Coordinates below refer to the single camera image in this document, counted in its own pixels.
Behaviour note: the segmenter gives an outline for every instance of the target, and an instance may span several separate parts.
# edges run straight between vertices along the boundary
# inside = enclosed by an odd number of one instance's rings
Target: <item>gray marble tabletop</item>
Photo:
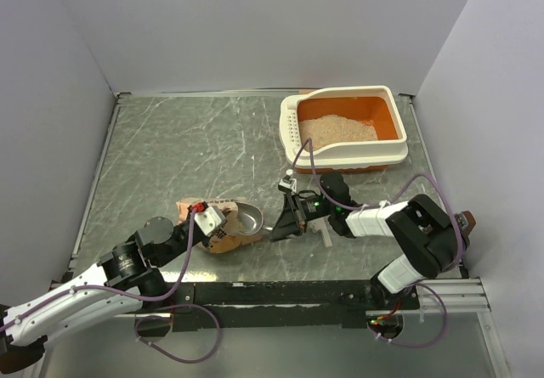
[[[178,219],[176,201],[185,197],[245,197],[273,225],[283,197],[277,183],[288,168],[278,135],[278,93],[222,93],[202,96],[122,96],[84,235],[79,274],[145,221]],[[392,197],[416,172],[429,171],[411,101],[396,97],[408,135],[409,155],[385,171],[345,176],[352,197],[376,202]],[[309,175],[297,175],[300,189],[312,188]],[[405,193],[437,195],[425,180]],[[196,247],[185,281],[282,281],[369,279],[400,255],[394,239],[349,240],[331,231],[327,248],[319,234],[270,243],[267,240],[224,254]],[[184,256],[162,268],[166,280],[178,277]],[[445,277],[459,277],[453,270]]]

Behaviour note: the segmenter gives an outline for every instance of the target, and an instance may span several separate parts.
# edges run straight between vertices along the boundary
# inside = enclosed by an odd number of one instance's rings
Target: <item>white and orange litter box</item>
[[[302,145],[299,123],[328,115],[372,125],[377,140],[334,143],[315,150],[317,172],[383,169],[408,156],[406,131],[388,87],[329,87],[292,95],[281,102],[280,139],[290,163]],[[311,172],[308,151],[303,150],[296,169]]]

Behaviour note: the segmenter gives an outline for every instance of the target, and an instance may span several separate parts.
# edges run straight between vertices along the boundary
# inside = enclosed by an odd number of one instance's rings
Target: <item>robotic arm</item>
[[[193,241],[207,244],[225,224],[224,214],[205,202],[192,206],[191,211],[195,211],[196,225]],[[154,217],[75,279],[28,303],[3,307],[0,371],[9,374],[22,370],[66,336],[117,314],[160,307],[161,302],[142,302],[115,292],[77,288],[100,285],[135,295],[164,295],[167,285],[159,268],[183,254],[188,240],[189,221],[174,226],[164,217]],[[54,298],[61,291],[69,293]],[[23,315],[32,309],[31,314]]]
[[[435,279],[447,270],[457,253],[453,227],[459,227],[463,248],[469,246],[468,235],[475,221],[470,212],[448,215],[427,195],[416,195],[409,201],[378,208],[349,211],[332,204],[323,194],[306,190],[295,192],[292,172],[280,181],[284,207],[270,233],[270,240],[283,240],[306,232],[308,223],[327,217],[339,235],[354,238],[369,235],[394,237],[404,252],[371,278],[372,294],[377,303],[402,296],[406,287],[421,279]],[[335,201],[345,206],[359,206],[349,195],[349,187],[337,172],[323,174],[320,185]]]

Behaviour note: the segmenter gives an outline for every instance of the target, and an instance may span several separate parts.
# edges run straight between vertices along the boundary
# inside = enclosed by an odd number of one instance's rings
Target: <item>litter box lid frame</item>
[[[406,131],[400,119],[399,110],[397,109],[393,94],[388,87],[383,85],[370,87],[328,87],[305,95],[292,95],[283,99],[280,106],[280,140],[289,163],[294,161],[301,147],[297,109],[302,101],[306,99],[363,97],[378,97],[385,100],[399,138],[393,140],[329,144],[314,151],[315,168],[346,170],[401,163],[408,156]],[[297,161],[297,168],[311,168],[308,151],[303,150],[301,153]]]

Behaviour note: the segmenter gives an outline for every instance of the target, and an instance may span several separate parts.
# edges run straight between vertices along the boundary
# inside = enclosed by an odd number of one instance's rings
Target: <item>litter in box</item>
[[[318,119],[300,121],[298,125],[302,142],[304,143],[307,138],[312,138],[314,150],[335,143],[377,140],[374,126],[343,116],[326,115]]]

